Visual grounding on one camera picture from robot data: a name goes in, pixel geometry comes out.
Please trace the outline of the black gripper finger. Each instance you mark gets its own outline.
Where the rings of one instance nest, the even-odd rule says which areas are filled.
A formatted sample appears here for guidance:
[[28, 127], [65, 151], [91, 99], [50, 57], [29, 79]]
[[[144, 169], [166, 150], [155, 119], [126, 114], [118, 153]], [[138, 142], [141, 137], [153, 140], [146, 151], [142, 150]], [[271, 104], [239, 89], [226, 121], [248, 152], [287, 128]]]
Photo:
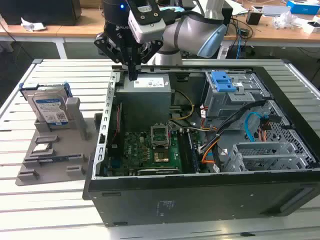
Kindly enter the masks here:
[[115, 63], [121, 63], [122, 67], [128, 72], [129, 80], [134, 80], [132, 54], [126, 46], [125, 37], [121, 33], [115, 34], [115, 40], [112, 40], [106, 33], [100, 33], [97, 35], [94, 44]]
[[162, 40], [152, 40], [147, 43], [138, 43], [133, 48], [133, 80], [138, 77], [141, 64], [146, 64], [163, 46]]

